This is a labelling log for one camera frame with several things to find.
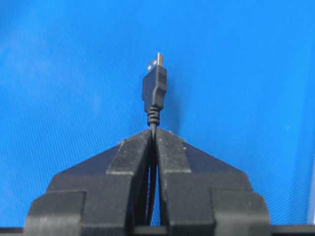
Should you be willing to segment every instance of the black cable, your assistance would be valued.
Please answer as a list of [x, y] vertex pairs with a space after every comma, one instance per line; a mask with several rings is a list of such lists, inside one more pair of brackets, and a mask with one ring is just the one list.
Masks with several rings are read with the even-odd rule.
[[163, 55], [158, 53], [148, 65], [148, 73], [143, 78], [142, 100], [147, 113], [147, 123], [152, 131], [152, 152], [149, 160], [150, 190], [148, 197], [147, 220], [149, 225], [154, 207], [154, 196], [157, 178], [157, 158], [155, 155], [155, 133], [159, 126], [159, 112], [163, 109], [166, 94], [167, 70], [163, 67]]

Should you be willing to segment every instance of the metal usb tip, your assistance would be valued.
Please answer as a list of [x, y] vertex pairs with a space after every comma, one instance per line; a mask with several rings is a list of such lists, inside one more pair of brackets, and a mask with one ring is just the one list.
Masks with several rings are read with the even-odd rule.
[[157, 65], [163, 66], [163, 55], [161, 53], [157, 53], [157, 55], [149, 62], [148, 71], [152, 70]]

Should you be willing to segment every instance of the clamp jaw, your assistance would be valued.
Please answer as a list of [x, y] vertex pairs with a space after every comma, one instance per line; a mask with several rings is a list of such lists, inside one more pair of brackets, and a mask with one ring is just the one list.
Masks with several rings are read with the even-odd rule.
[[[144, 226], [153, 156], [161, 227]], [[32, 203], [24, 235], [268, 236], [270, 228], [244, 172], [158, 129], [154, 143], [145, 130], [55, 175]]]

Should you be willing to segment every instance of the blue background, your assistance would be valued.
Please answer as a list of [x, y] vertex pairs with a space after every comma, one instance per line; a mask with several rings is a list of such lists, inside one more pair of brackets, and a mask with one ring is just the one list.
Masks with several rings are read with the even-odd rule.
[[0, 226], [22, 226], [55, 173], [147, 128], [156, 52], [161, 127], [245, 171], [272, 223], [306, 223], [315, 1], [2, 0]]

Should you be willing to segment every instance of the usb connector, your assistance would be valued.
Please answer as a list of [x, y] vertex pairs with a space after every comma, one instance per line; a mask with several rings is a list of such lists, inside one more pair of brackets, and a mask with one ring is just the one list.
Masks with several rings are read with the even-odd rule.
[[148, 64], [148, 73], [143, 78], [142, 100], [148, 115], [147, 123], [152, 129], [153, 138], [159, 126], [159, 112], [163, 109], [166, 94], [167, 70], [163, 67], [163, 55], [158, 53]]

